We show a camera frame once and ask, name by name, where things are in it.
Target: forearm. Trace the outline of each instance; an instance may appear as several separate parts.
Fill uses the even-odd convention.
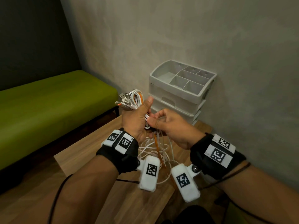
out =
[[[246,163],[242,162],[231,173]],[[299,223],[299,194],[254,166],[219,186],[237,205],[269,222]]]
[[[95,156],[64,185],[52,223],[94,223],[118,177],[116,167],[105,157]],[[46,223],[57,189],[13,223]]]

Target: white tracking module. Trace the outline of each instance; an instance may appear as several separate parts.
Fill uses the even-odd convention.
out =
[[[140,189],[150,192],[156,190],[160,163],[159,158],[154,156],[146,156],[144,160],[140,160],[140,165],[137,167],[137,170],[141,171]]]
[[[193,177],[200,173],[196,168],[193,164],[186,167],[181,163],[171,169],[174,181],[186,202],[191,202],[200,197],[200,191],[193,180]]]

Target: floor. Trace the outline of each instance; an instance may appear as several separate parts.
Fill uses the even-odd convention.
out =
[[[36,152],[30,159],[30,169],[25,174],[21,184],[0,195],[0,223],[9,223],[26,208],[48,194],[53,188],[57,188],[65,179],[65,175],[53,155],[79,141],[114,118],[116,118],[116,115],[111,113],[99,120],[91,121],[84,125],[84,127],[75,129]],[[200,187],[206,184],[200,176],[196,177],[196,183]],[[214,221],[217,224],[221,224],[225,208],[214,204],[214,200],[220,195],[221,191],[212,187],[206,190],[206,192],[203,191],[198,200],[186,204],[182,200],[181,195],[175,192],[156,224],[160,224],[165,219],[173,220],[181,210],[192,204],[199,204],[206,208]]]

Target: wrist-mounted tracker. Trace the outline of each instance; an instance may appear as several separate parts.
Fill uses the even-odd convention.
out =
[[[96,155],[102,155],[109,159],[121,174],[137,169],[139,165],[138,147],[136,139],[121,128],[110,134]]]
[[[204,174],[216,180],[233,170],[246,157],[217,134],[207,134],[190,149],[190,160]]]

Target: wooden table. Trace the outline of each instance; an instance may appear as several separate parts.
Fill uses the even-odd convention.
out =
[[[203,132],[210,133],[211,126],[198,121],[195,127]],[[114,129],[121,128],[121,116],[102,126],[90,135],[71,145],[54,157],[66,176],[76,172],[91,160],[101,143]],[[183,150],[173,143],[175,160],[189,165],[188,150]],[[158,181],[167,176],[166,169],[160,171]],[[139,180],[140,172],[123,173],[118,178]],[[155,192],[140,190],[137,184],[116,181],[101,210],[96,223],[129,223],[129,224],[154,224],[163,211],[167,202],[175,191],[173,182],[169,179],[157,185]]]

